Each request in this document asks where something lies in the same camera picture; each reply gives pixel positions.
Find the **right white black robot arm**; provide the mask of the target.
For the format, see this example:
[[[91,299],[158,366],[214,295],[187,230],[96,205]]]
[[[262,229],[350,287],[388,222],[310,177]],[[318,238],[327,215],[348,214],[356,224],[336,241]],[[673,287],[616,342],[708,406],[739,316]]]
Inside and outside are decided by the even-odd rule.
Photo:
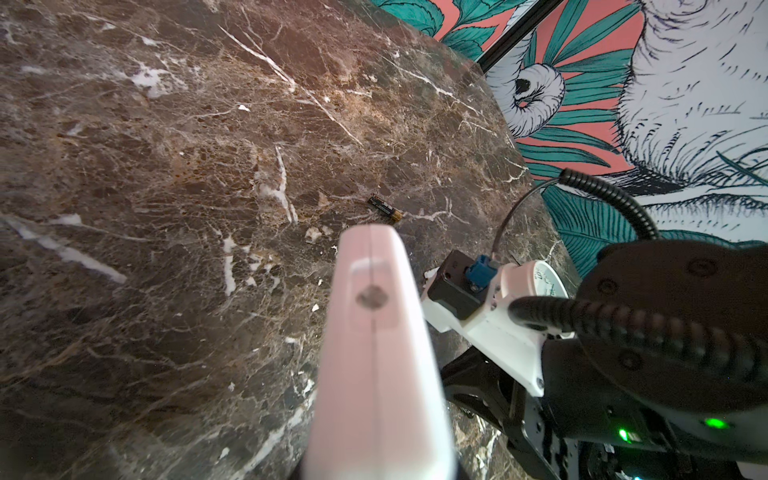
[[[767,462],[767,249],[660,235],[622,189],[564,170],[632,242],[601,249],[568,297],[543,261],[451,252],[427,322],[469,348],[446,398],[506,437],[535,479],[739,479]]]

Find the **black gold AAA battery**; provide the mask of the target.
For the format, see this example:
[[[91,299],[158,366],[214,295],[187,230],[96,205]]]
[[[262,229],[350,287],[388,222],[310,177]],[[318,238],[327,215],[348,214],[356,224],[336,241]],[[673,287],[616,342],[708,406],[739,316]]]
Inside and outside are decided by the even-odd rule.
[[[378,195],[371,195],[367,203],[391,223],[397,223],[404,217],[404,213],[401,210],[390,205]]]

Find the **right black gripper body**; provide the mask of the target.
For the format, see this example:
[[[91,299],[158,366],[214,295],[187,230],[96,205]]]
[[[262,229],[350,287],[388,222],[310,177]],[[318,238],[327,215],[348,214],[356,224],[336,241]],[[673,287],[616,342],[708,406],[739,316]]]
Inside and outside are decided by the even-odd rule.
[[[539,399],[474,347],[441,369],[446,399],[507,438],[506,449],[535,479],[574,479],[576,442],[555,431]]]

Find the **white remote control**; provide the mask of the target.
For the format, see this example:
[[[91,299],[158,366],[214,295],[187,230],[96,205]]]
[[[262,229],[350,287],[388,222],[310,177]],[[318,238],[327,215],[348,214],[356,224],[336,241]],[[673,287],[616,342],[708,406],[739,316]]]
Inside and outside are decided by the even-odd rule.
[[[297,479],[454,479],[437,362],[391,226],[339,239],[307,449]]]

